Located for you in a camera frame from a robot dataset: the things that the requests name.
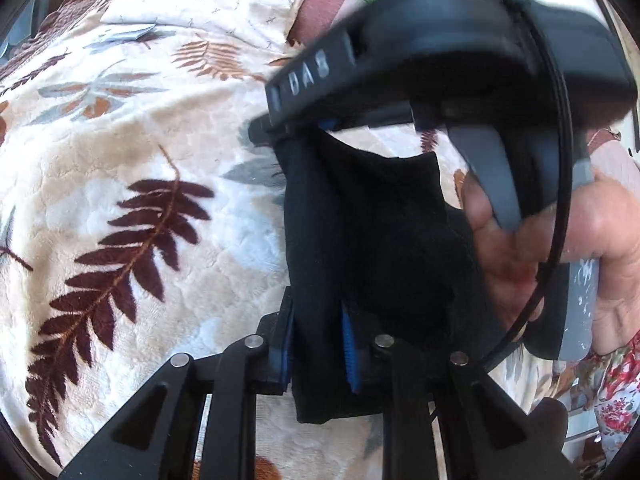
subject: orange leaf print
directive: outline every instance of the orange leaf print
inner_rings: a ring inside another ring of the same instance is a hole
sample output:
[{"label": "orange leaf print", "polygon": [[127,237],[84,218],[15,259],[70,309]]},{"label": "orange leaf print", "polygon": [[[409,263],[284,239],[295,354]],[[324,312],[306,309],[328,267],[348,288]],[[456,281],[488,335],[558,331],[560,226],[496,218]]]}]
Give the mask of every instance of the orange leaf print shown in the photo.
[{"label": "orange leaf print", "polygon": [[255,457],[255,480],[282,480],[278,468],[265,457]]},{"label": "orange leaf print", "polygon": [[[8,101],[4,101],[3,103],[0,103],[0,114],[6,110],[8,105],[9,105]],[[5,135],[6,135],[6,121],[2,118],[2,115],[0,115],[0,146],[2,146],[2,143],[4,142]]]},{"label": "orange leaf print", "polygon": [[465,183],[465,173],[462,170],[456,170],[453,174],[453,184],[456,186],[456,195],[458,196],[458,200],[460,201],[460,205],[462,206],[462,186]]},{"label": "orange leaf print", "polygon": [[133,81],[148,79],[155,73],[110,73],[113,65],[103,70],[90,83],[78,81],[45,86],[38,93],[47,99],[59,100],[63,97],[71,101],[55,104],[44,110],[30,124],[50,124],[69,117],[72,121],[90,120],[110,114],[124,105],[124,99],[136,94],[164,92],[162,88],[133,85]]},{"label": "orange leaf print", "polygon": [[267,63],[269,66],[285,66],[289,61],[291,61],[292,57],[279,57],[278,59],[274,59]]},{"label": "orange leaf print", "polygon": [[76,108],[79,107],[82,99],[76,99],[75,101],[71,101],[69,104],[66,104],[62,107],[62,113],[68,114],[73,112]]},{"label": "orange leaf print", "polygon": [[260,74],[252,74],[238,61],[240,48],[230,43],[211,43],[206,40],[185,43],[174,54],[178,68],[192,67],[189,72],[197,72],[196,77],[209,75],[220,81],[250,77],[265,82]]},{"label": "orange leaf print", "polygon": [[97,97],[95,98],[95,103],[93,105],[88,105],[84,109],[82,114],[87,119],[95,119],[96,117],[103,116],[105,113],[107,113],[109,111],[109,108],[111,108],[111,104],[107,99],[103,97]]}]

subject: gray leaf print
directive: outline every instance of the gray leaf print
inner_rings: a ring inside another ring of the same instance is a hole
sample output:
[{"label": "gray leaf print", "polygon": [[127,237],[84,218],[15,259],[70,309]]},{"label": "gray leaf print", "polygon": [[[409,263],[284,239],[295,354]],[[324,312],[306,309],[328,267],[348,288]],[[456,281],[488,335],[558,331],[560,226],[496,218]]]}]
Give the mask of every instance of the gray leaf print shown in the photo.
[{"label": "gray leaf print", "polygon": [[233,167],[223,176],[241,184],[284,188],[287,183],[275,155],[252,158]]},{"label": "gray leaf print", "polygon": [[11,209],[9,213],[9,218],[6,219],[6,222],[2,226],[2,231],[0,232],[0,245],[3,247],[8,247],[11,244],[11,236],[14,232],[14,215],[15,215],[15,206]]},{"label": "gray leaf print", "polygon": [[382,447],[382,436],[384,431],[382,415],[371,415],[369,420],[371,421],[371,429],[369,430],[369,436],[367,437],[367,443],[364,448],[364,460],[369,458],[372,453]]},{"label": "gray leaf print", "polygon": [[524,359],[524,350],[522,345],[510,354],[504,361],[506,366],[505,378],[507,381],[519,381],[522,375],[522,361]]},{"label": "gray leaf print", "polygon": [[[238,131],[238,141],[244,150],[257,155],[233,167],[227,171],[223,178],[240,182],[241,184],[251,184],[254,186],[266,186],[277,189],[284,189],[287,181],[280,169],[278,159],[273,150],[266,146],[254,146],[249,140],[249,121],[246,121]],[[284,204],[284,195],[280,194],[273,198],[275,205]]]},{"label": "gray leaf print", "polygon": [[104,75],[107,67],[89,83],[71,82],[40,88],[38,92],[46,98],[73,96],[71,101],[48,108],[30,124],[47,124],[70,117],[73,121],[95,119],[109,114],[124,104],[124,99],[142,93],[163,92],[164,89],[135,86],[130,83],[149,79],[155,73],[112,73]]}]

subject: fern leaf pattern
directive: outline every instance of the fern leaf pattern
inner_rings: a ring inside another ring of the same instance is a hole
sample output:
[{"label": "fern leaf pattern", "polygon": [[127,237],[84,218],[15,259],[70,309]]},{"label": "fern leaf pattern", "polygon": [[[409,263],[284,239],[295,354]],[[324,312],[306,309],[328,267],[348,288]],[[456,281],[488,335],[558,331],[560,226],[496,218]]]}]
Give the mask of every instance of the fern leaf pattern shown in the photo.
[{"label": "fern leaf pattern", "polygon": [[438,136],[436,130],[428,130],[420,132],[420,148],[423,153],[431,153],[438,145]]},{"label": "fern leaf pattern", "polygon": [[79,359],[94,364],[92,336],[113,350],[115,312],[136,322],[136,297],[131,280],[159,301],[164,287],[154,259],[158,252],[164,263],[179,270],[175,237],[198,243],[191,219],[209,220],[208,213],[196,202],[213,198],[208,187],[180,180],[180,173],[162,149],[175,172],[175,179],[139,180],[129,186],[136,194],[118,205],[127,212],[109,222],[123,229],[98,242],[100,248],[76,258],[76,263],[91,269],[65,281],[73,290],[50,302],[60,314],[40,327],[43,341],[31,348],[36,360],[29,366],[25,388],[30,398],[29,420],[35,424],[38,439],[47,453],[60,465],[52,441],[58,428],[57,414],[66,397],[66,384],[78,384]]},{"label": "fern leaf pattern", "polygon": [[18,79],[18,81],[16,81],[14,84],[12,84],[11,86],[9,86],[9,87],[5,88],[4,90],[2,90],[2,92],[0,92],[0,97],[2,97],[4,94],[6,94],[9,90],[15,90],[16,88],[27,84],[29,81],[31,81],[32,79],[35,79],[37,76],[39,76],[47,68],[50,68],[50,67],[52,67],[54,65],[57,65],[60,61],[65,59],[65,57],[68,56],[68,55],[69,55],[69,53],[65,52],[64,54],[60,54],[60,56],[50,57],[42,65],[40,65],[36,70],[34,70],[33,72],[29,72],[26,76]]},{"label": "fern leaf pattern", "polygon": [[210,75],[213,78],[219,77],[220,81],[250,77],[265,83],[266,79],[263,76],[252,74],[240,65],[239,52],[240,49],[230,43],[191,41],[180,47],[174,54],[174,63],[181,62],[178,68],[190,67],[189,72],[197,72],[198,77]]}]

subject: finger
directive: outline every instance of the finger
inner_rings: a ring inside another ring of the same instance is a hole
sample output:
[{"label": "finger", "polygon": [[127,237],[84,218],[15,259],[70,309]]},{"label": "finger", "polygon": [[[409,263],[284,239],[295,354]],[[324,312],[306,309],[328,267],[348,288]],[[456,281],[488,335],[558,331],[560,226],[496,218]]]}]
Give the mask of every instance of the finger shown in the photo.
[{"label": "finger", "polygon": [[534,282],[538,264],[518,259],[515,236],[500,229],[495,220],[474,232],[474,245],[485,275],[514,283]]},{"label": "finger", "polygon": [[489,197],[472,173],[466,175],[462,185],[462,208],[473,231],[483,227],[494,217]]},{"label": "finger", "polygon": [[[518,257],[548,258],[556,208],[527,218],[516,234]],[[640,254],[640,203],[617,181],[596,174],[596,182],[574,191],[562,261],[601,257],[637,260]]]},{"label": "finger", "polygon": [[[516,283],[510,280],[501,280],[487,276],[486,284],[491,293],[492,300],[494,300],[498,318],[502,321],[504,327],[509,329],[522,312],[533,290],[536,288],[535,280],[530,280],[526,283]],[[529,317],[530,321],[534,321],[540,316],[543,306],[544,301],[541,301]]]}]

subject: metal rivet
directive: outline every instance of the metal rivet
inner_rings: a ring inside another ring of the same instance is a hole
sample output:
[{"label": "metal rivet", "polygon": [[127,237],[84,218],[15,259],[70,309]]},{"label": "metal rivet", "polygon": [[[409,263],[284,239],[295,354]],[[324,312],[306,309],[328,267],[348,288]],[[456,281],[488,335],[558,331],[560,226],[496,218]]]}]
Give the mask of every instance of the metal rivet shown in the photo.
[{"label": "metal rivet", "polygon": [[379,346],[380,348],[391,348],[394,345],[395,340],[389,334],[378,334],[374,339],[374,342],[376,346]]},{"label": "metal rivet", "polygon": [[469,356],[464,352],[452,352],[452,354],[449,356],[449,359],[456,366],[464,366],[469,364]]},{"label": "metal rivet", "polygon": [[176,368],[182,368],[189,362],[188,354],[176,354],[171,357],[171,366],[175,366]]},{"label": "metal rivet", "polygon": [[262,343],[264,343],[264,339],[257,334],[250,335],[244,340],[244,346],[247,348],[260,348]]}]

